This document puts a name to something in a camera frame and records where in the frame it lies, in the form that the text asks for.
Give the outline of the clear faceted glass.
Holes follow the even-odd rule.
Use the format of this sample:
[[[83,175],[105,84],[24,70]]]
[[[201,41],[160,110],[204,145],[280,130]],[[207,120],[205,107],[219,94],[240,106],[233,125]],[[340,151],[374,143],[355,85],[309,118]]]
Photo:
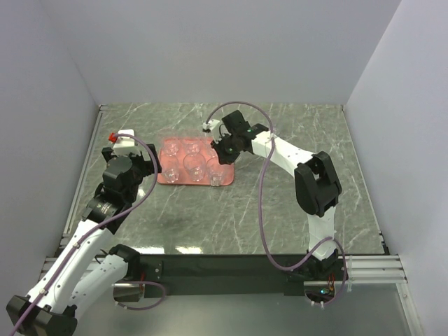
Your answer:
[[[198,154],[202,149],[200,133],[193,128],[181,132],[181,143],[186,154]]]
[[[161,151],[167,156],[176,156],[180,150],[179,138],[176,136],[163,136],[161,138]]]

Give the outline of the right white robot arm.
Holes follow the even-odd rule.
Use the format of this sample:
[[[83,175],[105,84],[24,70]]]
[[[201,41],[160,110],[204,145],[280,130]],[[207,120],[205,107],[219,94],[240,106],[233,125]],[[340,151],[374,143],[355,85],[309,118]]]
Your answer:
[[[342,186],[329,154],[312,153],[278,137],[272,126],[250,125],[240,111],[233,111],[221,120],[207,118],[203,132],[212,136],[211,147],[222,165],[230,165],[239,154],[247,152],[264,158],[261,174],[270,163],[293,177],[295,195],[301,210],[307,214],[309,248],[301,261],[281,266],[271,253],[268,260],[278,270],[292,272],[308,259],[308,270],[315,279],[326,278],[333,270],[336,251],[341,245],[335,240],[335,210]]]

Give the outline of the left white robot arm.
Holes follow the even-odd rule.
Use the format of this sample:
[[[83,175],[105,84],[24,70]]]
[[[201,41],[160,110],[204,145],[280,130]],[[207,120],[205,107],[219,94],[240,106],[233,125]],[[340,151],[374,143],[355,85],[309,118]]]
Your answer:
[[[105,147],[102,181],[87,203],[76,231],[41,280],[25,296],[13,296],[6,311],[22,335],[72,335],[85,310],[112,284],[140,282],[141,255],[128,246],[112,247],[91,271],[88,266],[118,231],[131,210],[142,204],[139,186],[162,168],[153,144],[144,159],[133,143]]]

